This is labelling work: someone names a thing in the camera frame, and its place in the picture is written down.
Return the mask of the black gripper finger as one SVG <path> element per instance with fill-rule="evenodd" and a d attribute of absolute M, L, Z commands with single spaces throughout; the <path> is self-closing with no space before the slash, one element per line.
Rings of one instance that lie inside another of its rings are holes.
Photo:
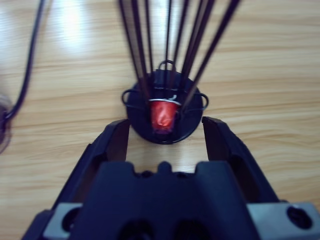
<path fill-rule="evenodd" d="M 209 161 L 225 161 L 232 169 L 249 203 L 278 203 L 280 200 L 243 141 L 220 119 L 202 118 Z"/>
<path fill-rule="evenodd" d="M 124 162 L 127 156 L 130 121 L 121 119 L 108 124 L 87 145 L 53 204 L 82 203 L 104 162 Z"/>

